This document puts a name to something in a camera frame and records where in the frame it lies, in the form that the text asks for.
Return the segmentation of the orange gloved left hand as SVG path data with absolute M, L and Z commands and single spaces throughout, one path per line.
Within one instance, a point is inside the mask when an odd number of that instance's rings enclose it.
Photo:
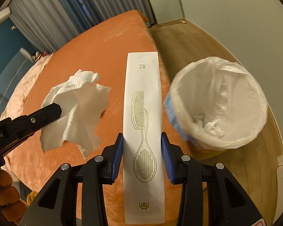
M 12 186 L 13 180 L 8 172 L 0 171 L 0 206 L 2 214 L 9 221 L 19 225 L 27 211 L 28 204 L 21 200 L 17 189 Z

